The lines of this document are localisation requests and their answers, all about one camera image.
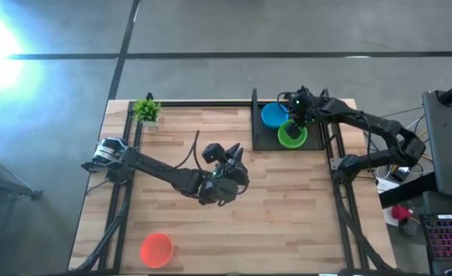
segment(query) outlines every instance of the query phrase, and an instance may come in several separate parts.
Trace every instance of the rgb keyboard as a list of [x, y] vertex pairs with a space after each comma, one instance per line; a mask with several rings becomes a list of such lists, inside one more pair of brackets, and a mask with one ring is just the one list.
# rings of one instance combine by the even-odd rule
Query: rgb keyboard
[[421, 215], [431, 260], [452, 261], [452, 215]]

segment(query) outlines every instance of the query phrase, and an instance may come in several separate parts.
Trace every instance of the wooden table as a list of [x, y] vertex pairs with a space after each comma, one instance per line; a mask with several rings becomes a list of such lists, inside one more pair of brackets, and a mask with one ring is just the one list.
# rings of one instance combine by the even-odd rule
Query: wooden table
[[[122, 136], [128, 103], [109, 102], [101, 139]], [[354, 100], [346, 103], [355, 108]], [[240, 142], [251, 184], [224, 207], [202, 206], [168, 183], [138, 172], [121, 273], [336, 273], [345, 267], [326, 153], [253, 152], [250, 117], [249, 107], [164, 107], [159, 127], [142, 130], [140, 152], [173, 166], [186, 156], [196, 130], [201, 131], [199, 151], [209, 143], [228, 148]], [[362, 131], [344, 124], [341, 128], [346, 152], [365, 154]], [[213, 164], [199, 159], [203, 169], [213, 169]], [[184, 167], [195, 168], [193, 158]], [[89, 187], [103, 177], [92, 175]], [[101, 186], [85, 198], [70, 268], [80, 265], [101, 239], [111, 189]], [[395, 266], [374, 182], [357, 179], [354, 190], [363, 232]], [[139, 258], [142, 240], [153, 232], [166, 233], [175, 246], [172, 260], [160, 269], [147, 268]]]

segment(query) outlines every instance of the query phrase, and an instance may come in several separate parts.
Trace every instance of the potted plant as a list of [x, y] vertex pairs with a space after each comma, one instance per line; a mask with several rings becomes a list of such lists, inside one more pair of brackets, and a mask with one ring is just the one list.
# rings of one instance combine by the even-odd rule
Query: potted plant
[[161, 109], [162, 105], [154, 100], [137, 100], [133, 107], [134, 117], [145, 127], [157, 127]]

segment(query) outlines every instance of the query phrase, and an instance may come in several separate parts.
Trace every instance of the black tray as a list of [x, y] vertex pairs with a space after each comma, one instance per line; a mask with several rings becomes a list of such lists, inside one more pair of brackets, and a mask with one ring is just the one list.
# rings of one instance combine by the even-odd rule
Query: black tray
[[280, 145], [277, 138], [277, 130], [267, 128], [262, 122], [262, 109], [269, 104], [268, 102], [257, 102], [257, 92], [254, 90], [252, 95], [251, 126], [254, 150], [323, 150], [323, 137], [321, 126], [314, 123], [307, 126], [308, 137], [302, 146], [296, 149], [286, 149]]

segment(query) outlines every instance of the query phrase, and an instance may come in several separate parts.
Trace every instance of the concrete floor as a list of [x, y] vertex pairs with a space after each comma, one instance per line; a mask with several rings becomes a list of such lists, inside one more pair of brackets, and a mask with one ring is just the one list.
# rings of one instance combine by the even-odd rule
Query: concrete floor
[[[0, 1], [0, 55], [119, 53], [131, 4]], [[130, 53], [200, 51], [452, 51], [452, 1], [142, 0]], [[0, 162], [44, 190], [16, 203], [0, 275], [66, 270], [88, 179], [79, 165], [94, 150], [115, 68], [0, 61]], [[253, 88], [271, 98], [301, 85], [385, 115], [451, 87], [452, 57], [126, 61], [116, 98], [248, 98]], [[394, 118], [409, 124], [422, 113]], [[424, 246], [390, 233], [398, 267], [425, 271]]]

